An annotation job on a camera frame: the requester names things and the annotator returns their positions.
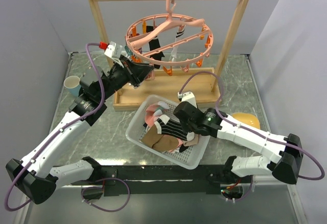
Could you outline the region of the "wooden hanger rack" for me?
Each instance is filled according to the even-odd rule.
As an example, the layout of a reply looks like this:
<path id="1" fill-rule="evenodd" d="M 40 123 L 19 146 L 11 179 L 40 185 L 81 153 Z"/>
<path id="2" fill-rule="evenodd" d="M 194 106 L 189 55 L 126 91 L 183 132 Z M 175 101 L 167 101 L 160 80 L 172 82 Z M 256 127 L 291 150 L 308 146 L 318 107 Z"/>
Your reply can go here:
<path id="1" fill-rule="evenodd" d="M 88 0 L 90 8 L 96 22 L 100 39 L 108 41 L 108 36 L 100 11 L 99 2 L 110 1 L 160 1 L 160 0 Z M 214 69 L 197 67 L 194 63 L 187 73 L 179 68 L 173 68 L 173 75 L 169 76 L 163 69 L 153 70 L 150 78 L 146 81 L 145 87 L 140 91 L 133 91 L 124 85 L 118 94 L 114 97 L 113 107 L 115 110 L 133 110 L 141 105 L 141 103 L 149 95 L 158 95 L 177 101 L 177 92 L 182 86 L 182 82 L 187 81 L 192 75 L 195 77 L 191 80 L 191 89 L 195 91 L 197 101 L 200 106 L 212 105 L 220 94 L 222 89 L 218 87 L 218 82 L 214 80 L 215 76 L 220 76 L 227 56 L 233 44 L 243 14 L 249 0 L 238 0 L 237 7 L 233 14 L 225 42 L 218 58 L 217 66 Z"/>

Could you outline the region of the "pink round clip hanger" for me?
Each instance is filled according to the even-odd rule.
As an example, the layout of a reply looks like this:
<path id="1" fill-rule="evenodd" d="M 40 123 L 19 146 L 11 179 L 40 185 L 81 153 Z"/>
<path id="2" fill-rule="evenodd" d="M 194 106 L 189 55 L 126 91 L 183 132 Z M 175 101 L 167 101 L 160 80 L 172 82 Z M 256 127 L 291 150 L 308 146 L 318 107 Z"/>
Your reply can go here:
<path id="1" fill-rule="evenodd" d="M 166 0 L 166 12 L 135 21 L 125 35 L 126 48 L 132 59 L 161 67 L 169 76 L 173 68 L 187 73 L 194 63 L 201 67 L 211 53 L 214 36 L 203 18 L 176 14 L 176 0 Z M 192 58 L 178 59 L 178 50 L 189 43 L 203 43 L 202 51 Z"/>

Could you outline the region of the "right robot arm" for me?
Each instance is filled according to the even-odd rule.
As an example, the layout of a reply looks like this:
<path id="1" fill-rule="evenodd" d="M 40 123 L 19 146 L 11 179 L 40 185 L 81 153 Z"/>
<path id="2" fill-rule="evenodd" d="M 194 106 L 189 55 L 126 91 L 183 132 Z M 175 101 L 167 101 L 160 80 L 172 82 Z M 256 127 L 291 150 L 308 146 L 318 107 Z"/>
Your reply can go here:
<path id="1" fill-rule="evenodd" d="M 299 136 L 280 136 L 251 127 L 214 108 L 202 112 L 183 101 L 173 111 L 186 132 L 224 139 L 251 149 L 258 156 L 230 156 L 223 170 L 228 182 L 248 175 L 272 175 L 277 180 L 295 185 L 299 177 L 303 152 Z"/>

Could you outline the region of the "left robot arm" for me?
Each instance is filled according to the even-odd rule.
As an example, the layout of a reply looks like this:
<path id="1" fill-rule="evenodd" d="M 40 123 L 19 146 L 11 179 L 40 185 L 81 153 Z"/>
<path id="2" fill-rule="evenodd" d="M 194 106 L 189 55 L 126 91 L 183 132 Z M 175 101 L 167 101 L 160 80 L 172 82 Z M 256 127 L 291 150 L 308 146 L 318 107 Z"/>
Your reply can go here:
<path id="1" fill-rule="evenodd" d="M 134 63 L 125 57 L 107 73 L 99 66 L 85 70 L 79 96 L 57 127 L 28 155 L 6 164 L 14 185 L 30 201 L 41 204 L 62 186 L 78 181 L 96 184 L 101 178 L 101 165 L 89 156 L 61 167 L 54 164 L 68 145 L 103 114 L 106 99 L 127 83 L 138 87 L 153 70 L 152 65 Z"/>

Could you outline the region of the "pile of socks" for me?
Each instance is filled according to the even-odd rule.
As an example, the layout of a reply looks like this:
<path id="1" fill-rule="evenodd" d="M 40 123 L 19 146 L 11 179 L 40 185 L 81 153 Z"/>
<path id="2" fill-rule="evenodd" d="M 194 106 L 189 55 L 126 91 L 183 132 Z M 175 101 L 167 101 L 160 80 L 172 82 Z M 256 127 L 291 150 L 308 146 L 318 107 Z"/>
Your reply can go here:
<path id="1" fill-rule="evenodd" d="M 182 141 L 169 135 L 161 135 L 157 133 L 157 128 L 154 125 L 154 122 L 161 115 L 165 115 L 164 111 L 168 110 L 169 105 L 163 101 L 151 104 L 146 109 L 144 123 L 146 133 L 142 137 L 141 141 L 156 151 L 170 153 L 184 152 L 188 147 L 197 145 L 199 142 L 199 136 L 197 134 L 195 134 L 195 138 L 192 141 Z"/>

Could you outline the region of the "yellow bowl on plate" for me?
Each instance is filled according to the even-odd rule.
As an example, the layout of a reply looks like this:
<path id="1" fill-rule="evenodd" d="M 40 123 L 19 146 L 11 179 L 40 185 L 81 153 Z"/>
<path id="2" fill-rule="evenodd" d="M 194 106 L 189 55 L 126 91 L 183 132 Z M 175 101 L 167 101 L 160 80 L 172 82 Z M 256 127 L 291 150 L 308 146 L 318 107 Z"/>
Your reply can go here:
<path id="1" fill-rule="evenodd" d="M 231 116 L 246 125 L 261 129 L 260 122 L 255 115 L 248 113 L 233 113 Z"/>

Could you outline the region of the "light blue mug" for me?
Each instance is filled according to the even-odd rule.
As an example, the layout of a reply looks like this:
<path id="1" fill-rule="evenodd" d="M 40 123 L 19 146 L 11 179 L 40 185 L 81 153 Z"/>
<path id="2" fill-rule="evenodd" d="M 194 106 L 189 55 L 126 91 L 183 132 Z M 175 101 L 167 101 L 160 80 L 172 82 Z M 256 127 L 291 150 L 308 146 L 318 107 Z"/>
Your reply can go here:
<path id="1" fill-rule="evenodd" d="M 64 87 L 68 90 L 70 94 L 74 97 L 79 96 L 79 92 L 81 89 L 80 78 L 78 76 L 69 76 L 64 80 Z"/>

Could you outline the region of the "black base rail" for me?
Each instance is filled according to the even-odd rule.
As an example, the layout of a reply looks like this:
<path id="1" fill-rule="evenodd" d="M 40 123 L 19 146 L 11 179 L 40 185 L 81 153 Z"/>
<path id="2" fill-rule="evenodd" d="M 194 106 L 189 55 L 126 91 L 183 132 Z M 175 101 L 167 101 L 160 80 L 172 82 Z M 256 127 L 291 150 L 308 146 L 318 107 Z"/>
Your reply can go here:
<path id="1" fill-rule="evenodd" d="M 240 178 L 224 170 L 223 165 L 199 165 L 188 170 L 177 165 L 103 166 L 89 180 L 79 180 L 73 185 L 104 185 L 105 196 L 126 194 L 196 193 L 220 194 L 220 187 L 251 181 L 250 176 Z"/>

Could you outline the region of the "aluminium frame rail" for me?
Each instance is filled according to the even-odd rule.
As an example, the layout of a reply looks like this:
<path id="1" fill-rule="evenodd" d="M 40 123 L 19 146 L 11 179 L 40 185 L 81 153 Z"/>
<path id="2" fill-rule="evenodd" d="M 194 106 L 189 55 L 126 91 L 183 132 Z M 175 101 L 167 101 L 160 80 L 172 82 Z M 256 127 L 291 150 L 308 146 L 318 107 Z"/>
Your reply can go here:
<path id="1" fill-rule="evenodd" d="M 240 173 L 232 172 L 230 165 L 200 165 L 193 170 L 188 170 L 180 166 L 103 166 L 98 162 L 88 162 L 80 160 L 76 163 L 54 167 L 51 166 L 45 172 L 30 170 L 33 176 L 52 180 L 57 187 L 69 185 L 75 182 L 87 181 L 90 183 L 102 178 L 115 176 L 126 181 L 170 181 L 170 180 L 206 180 L 210 183 L 229 185 L 236 183 L 250 182 L 250 177 L 254 179 L 258 177 L 273 177 L 282 183 L 296 183 L 297 177 L 292 172 L 281 172 L 280 170 L 271 171 L 270 168 L 266 172 L 248 173 L 244 176 Z"/>

